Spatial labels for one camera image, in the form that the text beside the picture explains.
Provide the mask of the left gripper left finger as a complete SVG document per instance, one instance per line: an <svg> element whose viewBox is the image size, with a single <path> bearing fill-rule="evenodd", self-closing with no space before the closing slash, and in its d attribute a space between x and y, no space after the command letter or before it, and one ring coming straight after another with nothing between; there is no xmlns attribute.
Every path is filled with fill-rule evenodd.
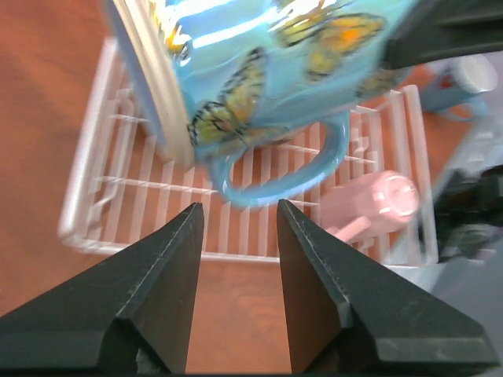
<svg viewBox="0 0 503 377"><path fill-rule="evenodd" d="M204 211L166 225L1 319L3 375L170 375L186 369Z"/></svg>

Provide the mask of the blue mug white interior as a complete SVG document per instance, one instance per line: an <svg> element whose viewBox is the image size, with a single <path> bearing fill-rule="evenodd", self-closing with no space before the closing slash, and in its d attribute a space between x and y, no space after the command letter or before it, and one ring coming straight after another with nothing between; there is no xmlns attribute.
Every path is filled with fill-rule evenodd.
<svg viewBox="0 0 503 377"><path fill-rule="evenodd" d="M497 72L482 54L457 57L420 90L420 104L425 112L439 113L457 122L475 122L489 115L482 99L497 86ZM465 104L471 115L461 117L451 108Z"/></svg>

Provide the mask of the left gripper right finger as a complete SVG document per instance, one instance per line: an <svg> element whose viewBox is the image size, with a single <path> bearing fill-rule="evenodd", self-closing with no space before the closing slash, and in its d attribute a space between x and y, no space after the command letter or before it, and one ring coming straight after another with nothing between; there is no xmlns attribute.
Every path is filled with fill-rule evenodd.
<svg viewBox="0 0 503 377"><path fill-rule="evenodd" d="M277 239L293 373L479 375L499 365L480 323L285 199Z"/></svg>

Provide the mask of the pink faceted mug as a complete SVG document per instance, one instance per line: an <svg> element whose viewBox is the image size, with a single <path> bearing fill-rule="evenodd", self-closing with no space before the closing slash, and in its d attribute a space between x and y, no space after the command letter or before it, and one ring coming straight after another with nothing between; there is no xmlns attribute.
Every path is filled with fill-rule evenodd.
<svg viewBox="0 0 503 377"><path fill-rule="evenodd" d="M420 206L413 181L393 170L364 174L320 200L320 226L345 243L403 229Z"/></svg>

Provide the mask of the blue butterfly mug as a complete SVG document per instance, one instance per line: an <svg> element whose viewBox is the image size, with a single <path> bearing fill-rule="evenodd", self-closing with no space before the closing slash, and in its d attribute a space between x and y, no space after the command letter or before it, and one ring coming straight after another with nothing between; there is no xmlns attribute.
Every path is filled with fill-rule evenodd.
<svg viewBox="0 0 503 377"><path fill-rule="evenodd" d="M318 185L347 154L351 110L395 88L384 66L413 1L105 1L103 10L158 153L204 165L239 207L264 207ZM235 187L246 151L325 125L322 150L294 173Z"/></svg>

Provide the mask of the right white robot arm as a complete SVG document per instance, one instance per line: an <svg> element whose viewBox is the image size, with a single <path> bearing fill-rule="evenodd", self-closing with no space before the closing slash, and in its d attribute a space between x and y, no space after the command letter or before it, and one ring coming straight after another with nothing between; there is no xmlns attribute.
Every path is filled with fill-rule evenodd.
<svg viewBox="0 0 503 377"><path fill-rule="evenodd" d="M388 37L383 62L398 69L446 59L420 91L421 107L460 122L450 109L464 104L471 113L466 120L476 122L488 119L482 95L498 84L484 55L501 49L500 1L417 1ZM486 246L502 237L502 169L476 177L456 171L434 211L440 262L487 258Z"/></svg>

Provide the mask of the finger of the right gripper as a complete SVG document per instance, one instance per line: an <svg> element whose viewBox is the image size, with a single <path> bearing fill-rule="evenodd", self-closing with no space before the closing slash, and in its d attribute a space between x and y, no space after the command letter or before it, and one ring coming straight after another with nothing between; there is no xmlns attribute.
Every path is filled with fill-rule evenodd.
<svg viewBox="0 0 503 377"><path fill-rule="evenodd" d="M419 1L386 41L384 66L502 50L502 0Z"/></svg>

